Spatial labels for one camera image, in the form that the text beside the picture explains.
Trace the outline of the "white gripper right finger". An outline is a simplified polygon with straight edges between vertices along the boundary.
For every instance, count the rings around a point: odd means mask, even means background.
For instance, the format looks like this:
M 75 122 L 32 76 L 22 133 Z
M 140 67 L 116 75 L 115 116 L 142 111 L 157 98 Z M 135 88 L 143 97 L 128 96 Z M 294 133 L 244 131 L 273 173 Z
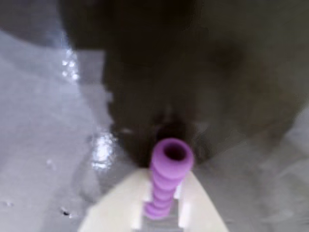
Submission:
M 197 177 L 190 171 L 178 188 L 178 227 L 184 232 L 228 232 Z

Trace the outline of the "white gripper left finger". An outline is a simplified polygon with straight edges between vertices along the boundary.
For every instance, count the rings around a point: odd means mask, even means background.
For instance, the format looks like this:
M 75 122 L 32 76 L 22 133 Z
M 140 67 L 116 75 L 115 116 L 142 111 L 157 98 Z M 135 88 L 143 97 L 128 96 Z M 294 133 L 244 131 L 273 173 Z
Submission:
M 148 169 L 138 169 L 87 210 L 80 232 L 135 232 L 142 228 L 144 205 L 152 200 Z

